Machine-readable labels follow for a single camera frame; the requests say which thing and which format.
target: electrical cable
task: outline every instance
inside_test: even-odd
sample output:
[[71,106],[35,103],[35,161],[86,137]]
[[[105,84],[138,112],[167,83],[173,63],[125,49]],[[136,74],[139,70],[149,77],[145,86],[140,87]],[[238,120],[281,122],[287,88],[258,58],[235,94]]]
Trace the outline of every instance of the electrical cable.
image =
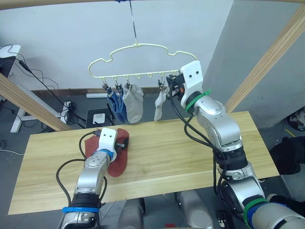
[[[191,117],[189,117],[189,119],[187,120],[187,123],[189,123],[193,117],[194,117],[194,115],[192,114]],[[206,142],[201,141],[201,140],[199,140],[198,138],[195,138],[195,137],[191,136],[191,135],[187,132],[187,129],[186,129],[186,128],[187,128],[187,125],[184,124],[184,132],[185,132],[185,134],[186,134],[190,139],[192,139],[192,140],[194,140],[194,141],[196,141],[196,142],[198,142],[198,143],[203,144],[203,145],[206,146],[206,144],[207,144]],[[214,190],[215,195],[217,195],[217,187],[216,187],[216,155],[215,155],[215,154],[213,154],[213,190]]]
[[16,152],[14,152],[14,151],[7,150],[7,149],[0,149],[0,151],[5,151],[5,152],[9,152],[9,153],[17,154],[17,155],[24,155],[24,154],[19,154],[19,153],[16,153]]
[[45,79],[44,78],[44,76],[43,76],[43,72],[41,71],[41,70],[38,70],[38,69],[33,69],[33,70],[35,70],[35,71],[40,71],[41,72],[41,74],[42,74],[42,77],[37,77],[33,72],[32,72],[32,70],[27,66],[27,64],[26,64],[26,61],[25,61],[25,58],[24,58],[24,56],[22,55],[22,54],[20,54],[20,53],[16,53],[16,52],[10,52],[10,50],[11,50],[11,48],[13,47],[13,45],[12,44],[8,44],[8,45],[6,45],[6,46],[11,46],[10,48],[9,48],[9,50],[8,50],[8,53],[14,53],[14,54],[19,54],[19,55],[21,55],[22,56],[22,58],[23,58],[23,61],[21,61],[21,60],[19,60],[19,59],[17,59],[16,58],[16,60],[18,60],[19,61],[19,64],[26,70],[26,71],[28,71],[28,72],[30,72],[32,75],[33,75],[33,77],[35,77],[43,86],[45,86],[46,87],[46,89],[64,106],[64,107],[66,107],[67,109],[68,109],[68,111],[65,113],[65,115],[64,116],[62,116],[62,117],[64,117],[64,119],[65,119],[65,121],[67,122],[67,124],[70,124],[70,125],[72,125],[72,124],[75,124],[75,123],[77,123],[78,122],[78,120],[79,119],[81,119],[84,123],[86,122],[86,119],[84,119],[84,118],[81,118],[81,117],[79,117],[77,114],[75,114],[74,113],[74,110],[75,110],[75,103],[73,103],[71,106],[66,106],[49,88],[48,88],[48,86],[49,85],[46,85],[44,82],[43,82],[43,80]]
[[12,115],[15,115],[16,117],[18,117],[18,118],[20,119],[20,121],[21,121],[21,123],[22,123],[22,125],[23,125],[24,127],[33,128],[35,125],[37,125],[37,124],[40,122],[40,120],[38,120],[38,121],[35,122],[33,125],[25,125],[24,122],[22,121],[21,117],[20,117],[19,115],[16,114],[16,111],[15,111],[15,110],[10,109],[10,108],[8,108],[8,107],[1,106],[1,105],[0,105],[0,107],[2,107],[2,108],[4,108],[4,109],[10,110],[10,112],[12,113]]
[[80,148],[81,155],[84,157],[84,159],[87,159],[87,157],[86,157],[86,155],[84,154],[84,152],[83,152],[83,150],[82,150],[82,148],[81,148],[81,142],[82,142],[82,140],[84,139],[84,137],[86,137],[86,136],[88,136],[88,135],[92,135],[92,134],[94,134],[93,131],[92,131],[92,132],[89,132],[89,133],[86,133],[84,136],[82,136],[82,137],[80,138],[80,141],[78,142],[78,147]]
[[171,105],[175,111],[175,113],[178,115],[178,117],[181,119],[181,121],[183,121],[189,128],[191,128],[195,133],[197,133],[199,136],[201,136],[208,144],[210,144],[211,148],[214,148],[216,150],[218,150],[218,148],[216,148],[215,146],[213,146],[212,142],[202,133],[200,133],[200,131],[198,131],[195,127],[193,127],[191,124],[187,123],[186,120],[182,117],[182,115],[179,113],[177,107],[175,106],[174,102],[173,102],[173,85],[171,84],[170,86],[170,102]]
[[[0,63],[1,63],[0,67],[1,67],[4,63],[6,63],[6,62],[13,63],[14,65],[16,65],[16,66],[19,68],[19,70],[20,70],[23,74],[25,74],[25,75],[27,75],[27,76],[29,76],[29,77],[34,78],[34,76],[32,76],[32,75],[26,74],[26,73],[19,67],[19,65],[17,65],[14,61],[4,61],[4,62],[0,62]],[[39,78],[39,79],[42,79],[42,81],[43,81],[43,79],[49,79],[49,80],[53,81],[53,80],[50,79],[49,77],[44,77],[43,74],[42,74],[42,77],[38,77],[38,78]],[[52,85],[46,85],[46,86],[47,86],[47,87],[52,87],[52,88],[55,90],[55,87],[52,86]]]
[[96,229],[100,229],[101,225],[100,225],[100,215],[98,212],[95,213],[95,217],[96,217]]
[[58,185],[61,187],[61,189],[63,190],[63,192],[65,193],[65,195],[66,195],[66,197],[67,197],[67,199],[68,199],[68,207],[69,207],[70,204],[71,204],[71,197],[70,197],[70,195],[69,195],[67,189],[66,189],[65,186],[62,184],[62,182],[61,182],[61,180],[60,180],[60,178],[59,178],[59,172],[61,171],[61,169],[62,169],[65,165],[67,165],[67,164],[69,164],[69,163],[71,163],[71,162],[74,162],[74,161],[85,161],[85,159],[72,159],[72,160],[66,161],[65,163],[63,163],[63,164],[57,169],[57,172],[56,172],[56,175],[55,175],[55,176],[56,176],[56,181],[57,181]]
[[65,213],[63,213],[62,214],[62,216],[61,216],[61,220],[59,221],[59,224],[58,224],[58,226],[57,226],[57,228],[56,229],[61,229],[61,226],[62,226],[62,222],[63,222],[63,219],[65,218]]
[[236,214],[234,214],[227,206],[226,204],[224,203],[222,197],[221,197],[221,190],[220,190],[220,187],[221,187],[221,182],[224,178],[224,175],[227,171],[227,165],[224,165],[224,168],[223,168],[223,171],[221,172],[220,174],[220,177],[218,179],[218,184],[217,184],[217,197],[219,199],[219,202],[221,203],[221,205],[230,213],[230,215],[232,215],[235,219],[241,221],[241,222],[244,222],[244,219]]
[[108,184],[107,178],[105,176],[104,176],[104,182],[105,182],[105,185],[104,185],[104,190],[103,190],[103,192],[101,194],[101,197],[100,197],[100,203],[101,203],[101,201],[102,201],[102,199],[103,199],[103,197],[105,195],[107,184]]

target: gray wall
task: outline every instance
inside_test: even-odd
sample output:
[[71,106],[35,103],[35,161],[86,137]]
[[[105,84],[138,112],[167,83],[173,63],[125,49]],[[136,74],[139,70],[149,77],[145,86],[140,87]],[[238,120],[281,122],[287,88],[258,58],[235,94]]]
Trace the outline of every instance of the gray wall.
[[[234,1],[204,78],[204,89],[225,104],[247,77],[299,4]],[[303,33],[235,111],[250,111],[258,128],[279,122],[305,105]]]

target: wooden beam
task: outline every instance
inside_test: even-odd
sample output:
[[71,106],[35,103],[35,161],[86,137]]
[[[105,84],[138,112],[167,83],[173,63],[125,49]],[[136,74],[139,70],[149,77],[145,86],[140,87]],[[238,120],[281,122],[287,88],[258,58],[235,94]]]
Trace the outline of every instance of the wooden beam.
[[56,131],[72,130],[0,73],[0,94]]
[[305,30],[305,4],[301,4],[292,18],[286,24],[275,42],[252,69],[246,79],[228,100],[225,107],[227,112],[232,112],[240,102],[263,79],[269,70],[286,53],[290,46]]
[[[114,0],[0,0],[0,10],[22,8],[28,6],[44,6],[44,5],[77,3],[77,2],[93,2],[93,1],[114,1]],[[305,0],[270,0],[270,1],[305,3]]]
[[291,3],[305,3],[305,0],[255,0],[255,1],[284,1]]

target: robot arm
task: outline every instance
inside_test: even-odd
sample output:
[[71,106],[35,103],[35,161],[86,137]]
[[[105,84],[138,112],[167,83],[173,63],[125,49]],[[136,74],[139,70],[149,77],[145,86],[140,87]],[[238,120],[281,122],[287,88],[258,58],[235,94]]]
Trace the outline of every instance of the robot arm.
[[218,190],[228,210],[239,215],[238,218],[243,217],[253,229],[304,228],[304,217],[283,205],[265,200],[252,165],[246,159],[237,123],[220,102],[203,94],[200,62],[183,66],[180,74],[168,76],[167,82],[170,98],[178,96],[181,106],[197,117],[208,134],[209,143],[217,148],[213,152],[224,179]]
[[116,130],[103,128],[100,132],[99,147],[85,160],[73,200],[69,207],[63,208],[65,215],[60,223],[61,229],[99,228],[103,178],[110,162],[116,158],[116,137]]

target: wall baseboard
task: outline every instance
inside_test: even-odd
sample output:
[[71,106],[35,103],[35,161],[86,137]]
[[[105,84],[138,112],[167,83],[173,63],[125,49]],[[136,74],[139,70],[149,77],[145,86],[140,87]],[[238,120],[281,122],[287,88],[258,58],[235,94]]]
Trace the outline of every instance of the wall baseboard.
[[[144,94],[155,94],[159,93],[160,89],[158,87],[143,87],[142,91]],[[38,97],[50,96],[50,92],[48,90],[33,90],[32,92]],[[87,93],[106,93],[106,91],[102,88],[59,89],[52,90],[52,92],[56,96],[86,95]]]

